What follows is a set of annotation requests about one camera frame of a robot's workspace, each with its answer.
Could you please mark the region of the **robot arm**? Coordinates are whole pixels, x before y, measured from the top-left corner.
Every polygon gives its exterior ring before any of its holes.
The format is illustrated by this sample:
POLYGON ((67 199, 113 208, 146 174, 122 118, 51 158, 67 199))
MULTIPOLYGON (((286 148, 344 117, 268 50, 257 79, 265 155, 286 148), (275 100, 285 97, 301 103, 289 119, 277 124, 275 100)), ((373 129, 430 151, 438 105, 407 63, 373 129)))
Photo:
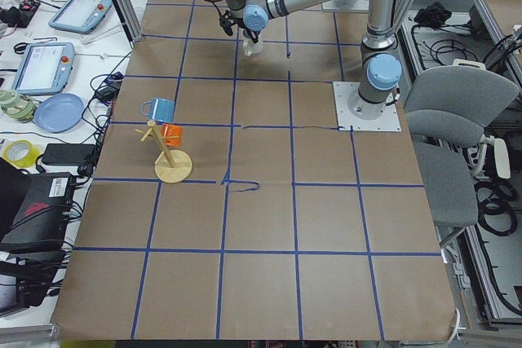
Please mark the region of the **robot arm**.
MULTIPOLYGON (((228 8, 220 13, 219 24, 227 35, 236 25, 244 35, 246 55, 258 54, 262 48, 260 34, 269 20, 333 0, 224 0, 228 8)), ((396 0, 368 0, 368 22, 361 42, 364 78, 347 99, 350 112, 364 120, 381 116, 387 98, 396 88, 402 68, 389 53, 395 43, 394 19, 396 0)))

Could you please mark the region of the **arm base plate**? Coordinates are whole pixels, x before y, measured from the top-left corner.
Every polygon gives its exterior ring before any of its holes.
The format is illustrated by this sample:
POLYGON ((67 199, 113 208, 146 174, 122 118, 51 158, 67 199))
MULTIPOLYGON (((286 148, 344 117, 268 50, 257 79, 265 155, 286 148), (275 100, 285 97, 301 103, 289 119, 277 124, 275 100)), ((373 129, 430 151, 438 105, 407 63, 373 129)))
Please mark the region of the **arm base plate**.
POLYGON ((401 132, 400 119, 391 90, 379 104, 365 102, 359 82, 334 81, 334 103, 338 128, 355 132, 401 132))

